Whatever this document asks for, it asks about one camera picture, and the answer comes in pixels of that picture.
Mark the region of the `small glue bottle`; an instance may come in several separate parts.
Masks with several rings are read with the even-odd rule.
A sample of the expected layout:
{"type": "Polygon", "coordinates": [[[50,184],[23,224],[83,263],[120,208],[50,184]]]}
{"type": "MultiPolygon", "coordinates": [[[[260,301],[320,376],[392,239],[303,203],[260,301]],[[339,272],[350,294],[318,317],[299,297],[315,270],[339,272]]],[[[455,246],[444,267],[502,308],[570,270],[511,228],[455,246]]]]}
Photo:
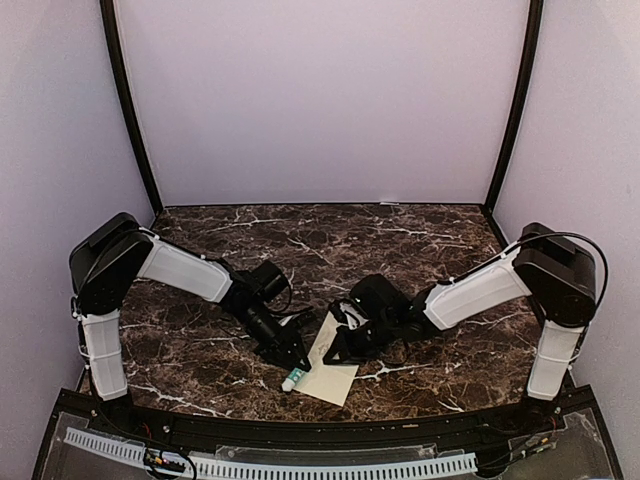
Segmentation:
{"type": "Polygon", "coordinates": [[[299,368],[294,368],[288,376],[283,380],[281,389],[285,393],[291,392],[296,385],[304,378],[306,371],[299,368]]]}

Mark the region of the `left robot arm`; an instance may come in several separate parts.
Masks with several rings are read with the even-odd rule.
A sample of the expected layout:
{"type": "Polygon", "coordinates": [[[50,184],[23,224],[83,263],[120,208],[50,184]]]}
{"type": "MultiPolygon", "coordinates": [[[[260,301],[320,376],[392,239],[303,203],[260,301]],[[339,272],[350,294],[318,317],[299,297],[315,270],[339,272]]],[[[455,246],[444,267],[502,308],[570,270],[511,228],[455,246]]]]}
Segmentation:
{"type": "Polygon", "coordinates": [[[292,294],[292,286],[270,260],[235,268],[180,247],[120,212],[71,251],[69,268],[80,351],[97,397],[106,401],[101,417],[120,436],[141,427],[140,412],[122,398],[129,393],[125,363],[133,356],[124,329],[143,310],[150,311],[152,325],[181,329],[195,317],[188,304],[201,301],[206,319],[234,319],[264,363],[291,372],[311,369],[300,330],[313,312],[273,307],[277,297],[292,294]]]}

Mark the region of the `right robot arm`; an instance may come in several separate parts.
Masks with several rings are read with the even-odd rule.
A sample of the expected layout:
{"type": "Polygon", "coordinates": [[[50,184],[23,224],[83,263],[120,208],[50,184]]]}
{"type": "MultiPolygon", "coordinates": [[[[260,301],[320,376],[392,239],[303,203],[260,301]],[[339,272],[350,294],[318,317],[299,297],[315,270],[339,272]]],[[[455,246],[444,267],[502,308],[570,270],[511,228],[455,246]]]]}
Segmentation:
{"type": "Polygon", "coordinates": [[[362,278],[329,310],[338,325],[322,361],[356,365],[387,346],[426,341],[503,304],[532,308],[540,337],[526,399],[510,413],[521,434],[534,432],[549,416],[565,374],[608,288],[610,270],[602,248],[575,232],[533,222],[520,237],[475,268],[438,280],[410,297],[381,274],[362,278]]]}

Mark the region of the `cream envelope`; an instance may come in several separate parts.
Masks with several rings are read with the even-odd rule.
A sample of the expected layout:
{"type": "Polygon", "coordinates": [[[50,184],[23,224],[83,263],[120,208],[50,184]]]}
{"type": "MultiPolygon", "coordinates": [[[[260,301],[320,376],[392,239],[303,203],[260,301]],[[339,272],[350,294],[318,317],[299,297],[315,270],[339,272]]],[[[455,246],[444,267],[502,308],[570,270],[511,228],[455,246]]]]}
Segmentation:
{"type": "Polygon", "coordinates": [[[334,340],[337,327],[337,321],[331,313],[328,313],[309,352],[312,369],[296,382],[293,389],[342,407],[355,379],[358,366],[324,364],[323,357],[334,340]]]}

